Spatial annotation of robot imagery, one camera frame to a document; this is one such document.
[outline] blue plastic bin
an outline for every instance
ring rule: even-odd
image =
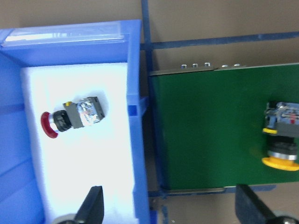
[[[148,101],[139,94],[140,28],[141,22],[135,20],[0,30],[0,220],[3,223],[44,222],[31,160],[21,68],[117,62],[128,63],[135,216],[141,224],[150,223],[142,142],[142,115]]]

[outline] silver metal ring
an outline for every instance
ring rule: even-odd
[[[276,153],[273,151],[268,151],[268,155],[273,156],[275,158],[283,159],[283,160],[296,160],[297,159],[297,155],[286,155],[286,154],[282,154],[282,153]]]
[[[58,128],[57,128],[57,126],[54,122],[53,115],[51,113],[49,115],[49,124],[50,124],[50,127],[53,129],[54,132],[60,133],[60,131],[58,130]]]

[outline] yellow button base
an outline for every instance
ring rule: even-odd
[[[268,133],[268,134],[277,134],[277,130],[274,129],[269,129],[269,128],[263,128],[263,132]]]
[[[268,167],[286,170],[286,171],[297,171],[299,170],[299,164],[295,163],[293,160],[283,160],[273,156],[269,158],[262,158],[263,164]]]

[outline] green panel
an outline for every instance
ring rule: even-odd
[[[299,181],[262,164],[270,100],[299,103],[299,65],[151,76],[162,187],[203,189]]]

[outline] white foam insert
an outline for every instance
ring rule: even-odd
[[[21,72],[32,157],[46,223],[76,213],[90,187],[103,186],[104,224],[138,223],[127,112],[127,64],[24,68]],[[63,103],[97,96],[105,118],[51,139],[40,117]]]

